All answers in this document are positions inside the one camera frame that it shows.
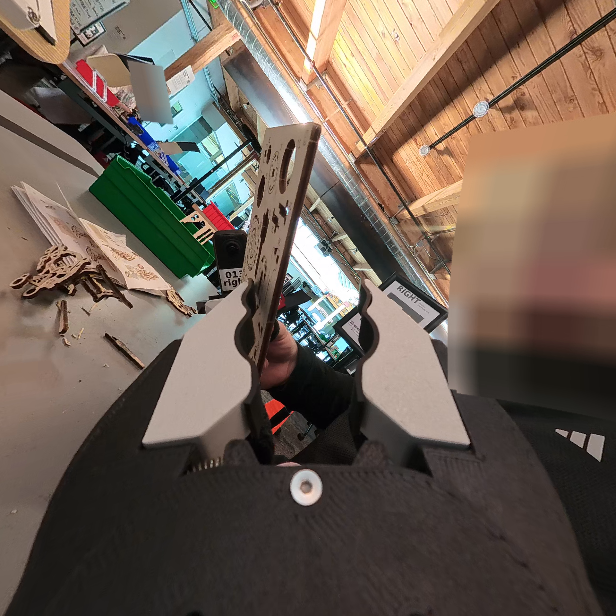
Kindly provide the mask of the wooden wheel axle assembly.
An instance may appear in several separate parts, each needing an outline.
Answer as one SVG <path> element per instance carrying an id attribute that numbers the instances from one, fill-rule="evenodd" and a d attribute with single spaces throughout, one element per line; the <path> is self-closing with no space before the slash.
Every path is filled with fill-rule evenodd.
<path id="1" fill-rule="evenodd" d="M 115 336 L 112 336 L 109 333 L 104 334 L 104 338 L 117 350 L 121 353 L 125 358 L 128 359 L 134 366 L 138 369 L 145 369 L 145 364 L 141 359 L 139 359 L 128 347 L 125 343 L 123 343 L 120 339 Z"/>

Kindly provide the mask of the orange black object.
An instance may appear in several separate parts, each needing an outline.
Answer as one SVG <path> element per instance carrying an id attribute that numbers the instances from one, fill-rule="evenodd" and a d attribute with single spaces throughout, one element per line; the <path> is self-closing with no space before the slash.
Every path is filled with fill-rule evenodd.
<path id="1" fill-rule="evenodd" d="M 281 425 L 288 420 L 289 416 L 293 413 L 287 406 L 272 398 L 264 404 L 267 416 L 270 421 L 270 427 L 272 433 L 275 434 L 281 427 Z"/>

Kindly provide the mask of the wooden sheet offcut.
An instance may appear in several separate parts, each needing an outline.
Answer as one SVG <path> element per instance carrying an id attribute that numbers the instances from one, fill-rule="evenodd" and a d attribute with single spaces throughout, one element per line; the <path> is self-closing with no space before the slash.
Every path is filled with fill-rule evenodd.
<path id="1" fill-rule="evenodd" d="M 181 223 L 185 225 L 192 224 L 196 227 L 196 231 L 192 233 L 192 235 L 201 245 L 205 245 L 207 242 L 211 241 L 212 237 L 217 232 L 217 228 L 213 225 L 211 220 L 205 216 L 203 210 L 196 203 L 192 204 L 192 210 L 181 219 Z"/>

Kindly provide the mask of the white instruction booklet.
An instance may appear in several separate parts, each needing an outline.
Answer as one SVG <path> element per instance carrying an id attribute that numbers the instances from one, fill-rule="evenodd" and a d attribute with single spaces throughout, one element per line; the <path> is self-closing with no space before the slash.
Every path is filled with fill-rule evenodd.
<path id="1" fill-rule="evenodd" d="M 69 204 L 59 204 L 25 182 L 12 190 L 51 245 L 63 244 L 93 265 L 103 266 L 127 289 L 153 295 L 163 295 L 171 289 L 150 264 L 127 246 L 125 235 L 79 218 Z"/>

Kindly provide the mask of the red plastic bin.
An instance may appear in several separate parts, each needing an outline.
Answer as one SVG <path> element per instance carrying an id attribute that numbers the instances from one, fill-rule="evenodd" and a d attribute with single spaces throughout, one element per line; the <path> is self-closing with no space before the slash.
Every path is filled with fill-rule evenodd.
<path id="1" fill-rule="evenodd" d="M 231 221 L 223 215 L 213 202 L 204 207 L 203 215 L 216 230 L 236 230 Z"/>

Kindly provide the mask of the framed marker sign board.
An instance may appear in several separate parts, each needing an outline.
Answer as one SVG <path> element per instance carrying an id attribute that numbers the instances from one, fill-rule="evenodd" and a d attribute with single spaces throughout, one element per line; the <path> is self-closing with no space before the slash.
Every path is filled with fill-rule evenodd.
<path id="1" fill-rule="evenodd" d="M 432 335 L 435 330 L 442 330 L 445 336 L 443 341 L 447 341 L 446 327 L 443 324 L 449 314 L 442 304 L 397 273 L 383 281 L 379 289 L 425 332 Z M 333 326 L 336 334 L 343 338 L 359 357 L 364 355 L 359 343 L 360 323 L 361 315 L 356 307 Z"/>

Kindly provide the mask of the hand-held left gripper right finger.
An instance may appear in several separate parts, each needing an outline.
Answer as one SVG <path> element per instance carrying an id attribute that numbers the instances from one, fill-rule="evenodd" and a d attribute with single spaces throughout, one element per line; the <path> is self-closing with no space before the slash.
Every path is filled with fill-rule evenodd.
<path id="1" fill-rule="evenodd" d="M 467 451 L 471 439 L 429 334 L 366 281 L 355 374 L 358 427 L 407 466 L 420 446 Z"/>

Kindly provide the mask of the wooden parts sheet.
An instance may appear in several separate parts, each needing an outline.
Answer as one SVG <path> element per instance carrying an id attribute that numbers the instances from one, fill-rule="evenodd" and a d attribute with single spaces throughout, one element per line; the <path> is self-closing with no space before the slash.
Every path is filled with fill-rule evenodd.
<path id="1" fill-rule="evenodd" d="M 242 271 L 242 281 L 252 281 L 255 340 L 248 356 L 259 372 L 266 361 L 320 135 L 321 126 L 312 122 L 270 128 L 264 134 Z"/>

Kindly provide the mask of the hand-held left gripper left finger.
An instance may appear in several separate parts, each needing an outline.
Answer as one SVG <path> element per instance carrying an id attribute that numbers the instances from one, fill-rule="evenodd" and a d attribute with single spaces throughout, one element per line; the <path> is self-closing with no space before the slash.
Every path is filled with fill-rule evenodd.
<path id="1" fill-rule="evenodd" d="M 203 458 L 223 455 L 228 442 L 262 440 L 255 342 L 254 283 L 243 281 L 183 336 L 142 444 L 195 445 Z"/>

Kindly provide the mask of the green plastic bin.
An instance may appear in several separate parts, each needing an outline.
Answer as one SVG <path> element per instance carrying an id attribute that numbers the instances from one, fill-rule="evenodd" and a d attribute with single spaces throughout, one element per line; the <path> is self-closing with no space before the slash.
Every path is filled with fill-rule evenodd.
<path id="1" fill-rule="evenodd" d="M 211 242 L 201 244 L 184 212 L 149 175 L 116 156 L 90 186 L 93 194 L 176 277 L 195 277 L 215 260 Z"/>

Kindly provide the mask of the black ceiling pipe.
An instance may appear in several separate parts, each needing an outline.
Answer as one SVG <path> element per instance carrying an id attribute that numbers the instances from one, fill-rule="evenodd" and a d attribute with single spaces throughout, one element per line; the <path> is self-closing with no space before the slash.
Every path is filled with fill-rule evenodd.
<path id="1" fill-rule="evenodd" d="M 563 45 L 560 49 L 553 52 L 549 57 L 540 62 L 537 66 L 532 68 L 529 72 L 525 73 L 518 80 L 514 81 L 510 86 L 501 91 L 497 96 L 493 97 L 490 100 L 481 100 L 477 102 L 474 107 L 472 113 L 458 123 L 456 126 L 447 131 L 444 135 L 436 139 L 434 142 L 430 144 L 423 144 L 420 146 L 418 153 L 420 157 L 425 158 L 428 156 L 431 150 L 434 150 L 438 145 L 445 142 L 451 136 L 458 133 L 462 128 L 468 126 L 470 123 L 475 121 L 476 119 L 481 119 L 485 115 L 488 114 L 489 109 L 494 108 L 506 97 L 509 97 L 516 90 L 524 86 L 528 81 L 534 79 L 536 76 L 540 75 L 545 69 L 552 66 L 567 54 L 572 52 L 574 49 L 581 46 L 583 42 L 585 42 L 588 38 L 595 35 L 598 31 L 608 26 L 615 20 L 615 9 L 607 12 L 605 15 L 600 17 L 594 23 L 592 23 L 589 27 L 584 29 L 580 34 L 576 35 L 573 39 Z"/>

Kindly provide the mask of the person's right hand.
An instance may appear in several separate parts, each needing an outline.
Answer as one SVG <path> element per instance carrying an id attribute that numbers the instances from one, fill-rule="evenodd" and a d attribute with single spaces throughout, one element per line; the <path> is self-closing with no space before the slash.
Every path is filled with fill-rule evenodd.
<path id="1" fill-rule="evenodd" d="M 270 390 L 283 385 L 296 367 L 297 355 L 297 342 L 283 325 L 279 325 L 278 335 L 267 349 L 261 373 L 261 388 Z"/>

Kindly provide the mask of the wooden chassis assembly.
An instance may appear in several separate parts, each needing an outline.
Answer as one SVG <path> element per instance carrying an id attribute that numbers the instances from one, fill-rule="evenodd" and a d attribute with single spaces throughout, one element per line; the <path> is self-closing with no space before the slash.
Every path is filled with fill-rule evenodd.
<path id="1" fill-rule="evenodd" d="M 76 293 L 76 285 L 87 275 L 97 273 L 97 267 L 81 254 L 64 244 L 51 246 L 39 259 L 34 273 L 25 273 L 10 283 L 13 289 L 22 289 L 24 299 L 31 299 L 44 290 L 60 289 L 69 296 Z"/>

